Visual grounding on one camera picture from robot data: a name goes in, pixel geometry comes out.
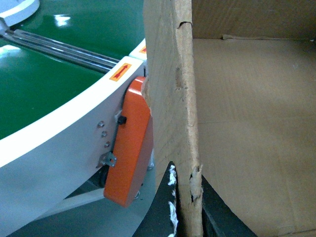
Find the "corrugated cardboard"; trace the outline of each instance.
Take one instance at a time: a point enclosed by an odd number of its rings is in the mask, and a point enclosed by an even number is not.
[[[314,0],[193,0],[193,37],[311,39]]]
[[[185,236],[202,235],[200,162],[259,236],[315,234],[316,49],[258,40],[310,40],[315,16],[311,0],[145,1],[157,182],[173,160]]]
[[[195,39],[194,59],[206,179],[259,236],[316,229],[314,44]]]
[[[170,160],[178,173],[184,221],[179,236],[202,236],[201,169],[198,160],[198,118],[193,74],[191,3],[144,2],[149,67],[144,91],[154,122],[157,184]]]

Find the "green conveyor belt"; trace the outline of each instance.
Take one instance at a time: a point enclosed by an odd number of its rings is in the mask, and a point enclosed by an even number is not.
[[[41,0],[13,27],[121,59],[144,38],[143,0]]]
[[[57,109],[102,76],[0,39],[0,139]]]

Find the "bolt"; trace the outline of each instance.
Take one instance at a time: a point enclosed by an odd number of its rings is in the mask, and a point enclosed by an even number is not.
[[[110,146],[110,142],[107,142],[105,145],[104,145],[104,148],[107,148]]]
[[[103,121],[100,121],[97,125],[97,128],[101,128],[101,127],[104,127],[104,122]]]
[[[106,132],[106,131],[103,131],[102,133],[101,133],[101,137],[106,137],[108,135],[108,133]]]

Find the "red arrow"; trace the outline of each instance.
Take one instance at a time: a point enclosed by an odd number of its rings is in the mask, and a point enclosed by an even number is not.
[[[128,68],[127,65],[125,65],[124,67],[122,67],[122,69],[121,69],[118,73],[115,74],[114,78],[119,78],[119,76],[121,75],[121,73],[124,72],[125,69],[127,69],[127,68]]]
[[[139,52],[140,52],[140,53],[147,53],[147,48],[146,48],[146,46],[144,46]]]

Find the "white metal frame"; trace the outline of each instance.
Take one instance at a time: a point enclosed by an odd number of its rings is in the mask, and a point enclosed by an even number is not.
[[[146,61],[147,61],[147,55],[139,52],[144,46],[146,46],[145,39],[142,40],[142,42],[130,53],[129,56],[143,60],[145,62],[144,64],[145,66]],[[153,167],[154,167],[154,150],[152,151],[151,158],[149,160],[148,170],[152,169]],[[48,210],[46,213],[38,217],[36,220],[103,199],[104,198],[103,191],[104,191],[104,188],[101,188],[101,189],[89,191],[84,194],[80,194],[74,197],[64,199],[60,203],[58,203],[55,207],[53,207],[52,209]]]
[[[33,15],[40,6],[40,0],[24,0],[15,7],[1,12],[0,20],[7,26],[13,26]]]
[[[132,66],[110,80],[124,63]],[[143,61],[124,57],[80,95],[0,140],[0,237],[55,207],[97,171],[100,155],[111,149],[104,144],[114,139],[125,90],[143,75]]]
[[[141,53],[140,51],[146,46],[146,40],[143,39],[140,44],[129,54],[132,58],[137,58],[144,61],[144,69],[146,76],[148,75],[147,69],[147,53]]]

